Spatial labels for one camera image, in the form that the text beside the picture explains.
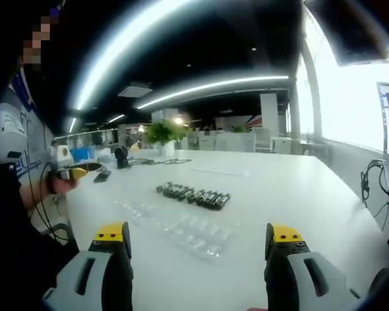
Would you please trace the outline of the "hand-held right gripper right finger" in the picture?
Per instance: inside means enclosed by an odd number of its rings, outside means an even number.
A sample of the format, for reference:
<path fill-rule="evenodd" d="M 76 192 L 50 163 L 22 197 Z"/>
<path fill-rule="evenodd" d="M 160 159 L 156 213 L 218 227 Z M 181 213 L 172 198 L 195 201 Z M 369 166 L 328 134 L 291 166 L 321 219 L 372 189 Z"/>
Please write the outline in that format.
<path fill-rule="evenodd" d="M 354 310 L 359 305 L 346 276 L 311 251 L 292 227 L 267 224 L 265 261 L 269 310 Z"/>

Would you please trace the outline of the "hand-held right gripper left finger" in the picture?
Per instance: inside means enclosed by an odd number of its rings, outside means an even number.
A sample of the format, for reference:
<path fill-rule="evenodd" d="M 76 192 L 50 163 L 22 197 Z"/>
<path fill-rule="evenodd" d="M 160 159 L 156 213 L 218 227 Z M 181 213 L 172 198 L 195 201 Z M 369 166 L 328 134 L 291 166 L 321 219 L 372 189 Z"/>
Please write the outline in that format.
<path fill-rule="evenodd" d="M 43 300 L 50 310 L 132 310 L 131 259 L 128 222 L 104 225 L 88 250 L 59 272 Z"/>

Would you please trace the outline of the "person's left hand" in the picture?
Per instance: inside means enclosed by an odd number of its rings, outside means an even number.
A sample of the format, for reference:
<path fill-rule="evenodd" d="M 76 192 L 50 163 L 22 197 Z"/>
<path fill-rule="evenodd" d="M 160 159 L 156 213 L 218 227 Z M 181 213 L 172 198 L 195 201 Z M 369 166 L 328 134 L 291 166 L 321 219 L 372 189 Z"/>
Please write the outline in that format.
<path fill-rule="evenodd" d="M 64 194 L 77 188 L 78 179 L 64 180 L 54 176 L 47 178 L 47 189 L 50 194 Z"/>

